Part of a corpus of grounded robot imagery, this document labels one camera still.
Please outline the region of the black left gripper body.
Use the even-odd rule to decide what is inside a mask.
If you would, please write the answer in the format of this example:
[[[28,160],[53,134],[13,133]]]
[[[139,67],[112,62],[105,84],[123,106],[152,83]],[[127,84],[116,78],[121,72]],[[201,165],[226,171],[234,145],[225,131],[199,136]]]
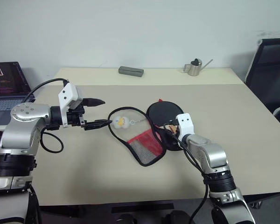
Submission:
[[[75,109],[67,111],[68,125],[71,126],[85,126],[83,114],[85,113],[84,106],[78,105]]]

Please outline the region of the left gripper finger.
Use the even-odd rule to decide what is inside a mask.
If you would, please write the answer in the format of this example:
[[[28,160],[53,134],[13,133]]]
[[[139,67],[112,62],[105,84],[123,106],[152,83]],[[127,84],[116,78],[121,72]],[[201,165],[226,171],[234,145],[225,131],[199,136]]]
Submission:
[[[83,106],[96,107],[105,104],[105,101],[97,98],[83,98],[82,103]]]
[[[91,122],[86,122],[84,125],[82,125],[82,128],[85,131],[89,130],[95,130],[95,129],[100,129],[102,127],[108,126],[112,123],[111,120],[108,119],[99,119]]]

